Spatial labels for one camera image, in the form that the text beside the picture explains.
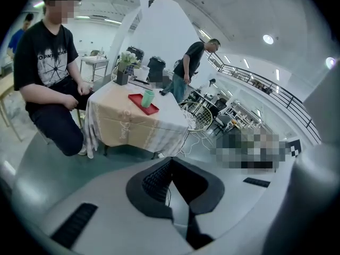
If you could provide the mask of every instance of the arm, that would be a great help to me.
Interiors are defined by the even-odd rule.
[[[84,82],[81,78],[78,65],[75,60],[67,65],[67,71],[72,79],[78,84],[78,93],[81,96],[88,95],[90,93],[89,84]]]
[[[78,84],[78,93],[81,96],[88,95],[90,93],[89,84],[85,83],[81,78],[78,65],[75,62],[78,53],[75,50],[72,33],[69,30],[66,30],[66,32],[69,37],[69,44],[67,46],[67,71],[72,79]]]
[[[11,59],[14,59],[13,49],[7,48],[7,54],[10,56]]]
[[[183,67],[184,67],[184,82],[188,84],[190,82],[189,77],[189,63],[190,63],[190,56],[185,54],[183,56]]]
[[[42,85],[29,84],[20,88],[20,93],[26,102],[37,104],[64,104],[67,95],[49,89]]]
[[[8,56],[11,57],[11,59],[14,58],[14,53],[13,53],[14,45],[15,45],[15,34],[12,36],[10,43],[8,44],[8,48],[7,48],[7,54]]]
[[[75,60],[67,65],[67,71],[69,72],[72,79],[79,85],[83,83],[83,79],[80,76],[78,65]]]

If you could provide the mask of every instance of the wooden table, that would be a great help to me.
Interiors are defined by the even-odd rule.
[[[92,65],[92,78],[90,80],[84,79],[85,81],[94,82],[95,76],[96,80],[102,78],[100,75],[95,75],[95,71],[99,69],[105,68],[104,76],[106,76],[108,59],[98,58],[97,56],[92,57],[80,57],[80,73],[81,73],[81,66],[83,62]]]
[[[1,105],[0,114],[6,126],[7,127],[10,126],[13,129],[19,141],[22,141],[19,134],[15,130],[12,121],[10,120],[7,114],[6,106],[4,103],[5,97],[9,95],[13,90],[14,90],[14,77],[13,77],[13,73],[10,73],[9,75],[5,76],[3,79],[0,79],[0,105]]]

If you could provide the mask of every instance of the graphic print t-shirt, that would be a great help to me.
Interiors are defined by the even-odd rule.
[[[16,50],[14,89],[19,90],[29,84],[57,86],[69,75],[67,65],[77,57],[70,30],[61,26],[58,34],[54,35],[42,21],[36,23],[22,36]]]

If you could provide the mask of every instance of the beige tablecloth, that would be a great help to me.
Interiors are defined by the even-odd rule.
[[[144,91],[130,83],[120,86],[111,81],[89,98],[84,125],[89,158],[93,158],[98,140],[110,147],[132,145],[164,156],[180,150],[189,126],[175,98],[154,89],[152,103],[159,112],[148,116],[128,99],[128,95]]]

